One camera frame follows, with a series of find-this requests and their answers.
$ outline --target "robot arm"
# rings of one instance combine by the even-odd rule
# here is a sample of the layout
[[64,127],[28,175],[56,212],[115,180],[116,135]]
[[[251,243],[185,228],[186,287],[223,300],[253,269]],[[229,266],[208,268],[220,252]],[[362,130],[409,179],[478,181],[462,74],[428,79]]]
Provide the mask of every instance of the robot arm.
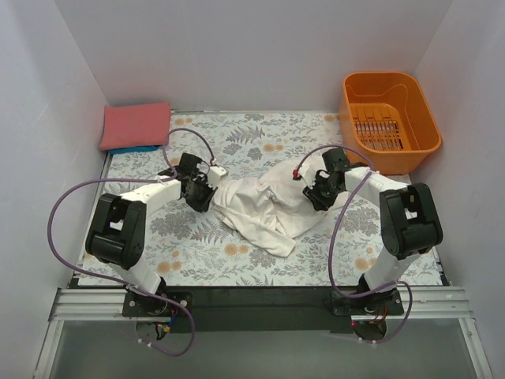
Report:
[[225,169],[209,166],[200,171],[202,159],[183,153],[172,176],[171,170],[159,173],[160,183],[148,184],[134,191],[113,195],[105,193],[99,199],[86,238],[88,253],[108,264],[124,280],[152,294],[165,286],[163,279],[145,260],[144,240],[146,220],[171,201],[184,198],[197,212],[206,212]]
[[[370,172],[350,164],[341,148],[323,154],[325,171],[304,164],[295,180],[303,178],[304,195],[315,210],[328,210],[343,191],[353,191]],[[423,253],[442,242],[442,228],[431,192],[423,183],[407,185],[374,172],[357,194],[380,208],[383,248],[376,263],[360,278],[357,292],[366,292],[396,282]],[[388,293],[395,286],[386,287]]]

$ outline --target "orange plastic basket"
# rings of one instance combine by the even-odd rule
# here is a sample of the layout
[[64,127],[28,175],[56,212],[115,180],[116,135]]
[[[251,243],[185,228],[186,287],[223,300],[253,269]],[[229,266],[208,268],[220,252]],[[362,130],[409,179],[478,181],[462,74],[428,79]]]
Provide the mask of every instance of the orange plastic basket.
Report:
[[[442,143],[417,81],[405,73],[353,73],[343,82],[339,119],[347,146],[382,174],[409,174]],[[351,162],[363,162],[348,152]]]

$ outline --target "table surface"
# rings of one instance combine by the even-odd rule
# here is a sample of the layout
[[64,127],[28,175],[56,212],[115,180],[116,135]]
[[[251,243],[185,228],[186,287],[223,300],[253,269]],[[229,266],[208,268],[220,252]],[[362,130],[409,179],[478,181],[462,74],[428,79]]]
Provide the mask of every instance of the table surface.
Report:
[[[278,162],[302,157],[322,144],[342,143],[336,114],[173,114],[171,128],[202,133],[217,163],[230,178],[257,177]],[[183,152],[208,159],[203,143],[190,133],[174,133],[168,156],[173,164]],[[166,168],[161,150],[113,156],[107,177],[153,178]],[[393,177],[409,182],[408,176]],[[136,188],[107,183],[104,192],[120,194]],[[194,212],[184,201],[171,203],[148,220],[145,257],[169,285],[182,286],[326,286],[328,244],[339,209],[332,209],[313,229],[295,238],[287,258],[274,257],[248,243],[224,225],[210,209]],[[344,217],[334,253],[337,284],[355,285],[382,248],[379,209],[356,197]],[[84,268],[114,275],[106,265],[84,254]],[[441,285],[433,252],[424,254],[402,277],[412,285]],[[81,276],[80,285],[114,285]]]

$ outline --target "black mounting plate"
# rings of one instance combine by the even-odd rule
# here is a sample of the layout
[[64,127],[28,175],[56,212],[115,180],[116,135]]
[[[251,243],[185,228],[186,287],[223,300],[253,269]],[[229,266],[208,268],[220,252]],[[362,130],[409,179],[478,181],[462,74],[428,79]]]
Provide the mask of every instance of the black mounting plate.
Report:
[[[366,308],[370,312],[364,309],[363,303],[366,303]],[[354,300],[343,298],[336,292],[331,292],[331,307],[333,309],[333,314],[335,316],[358,316],[374,313],[379,309],[387,307],[387,314],[391,316],[401,316],[403,315],[403,305],[402,299],[400,298],[400,293],[398,290],[393,290],[391,296],[388,298],[382,298],[377,302],[364,302],[363,300]]]
[[[199,332],[326,330],[353,333],[351,318],[328,309],[329,287],[168,287],[165,295],[188,302]],[[128,293],[122,315],[151,317],[139,295]],[[179,311],[170,333],[190,332],[189,319]]]

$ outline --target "red towel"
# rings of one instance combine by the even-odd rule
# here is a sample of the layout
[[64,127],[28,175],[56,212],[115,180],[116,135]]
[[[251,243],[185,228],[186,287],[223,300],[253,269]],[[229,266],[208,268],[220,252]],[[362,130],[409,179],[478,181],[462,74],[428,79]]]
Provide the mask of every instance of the red towel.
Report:
[[100,150],[165,144],[169,129],[168,103],[105,107]]

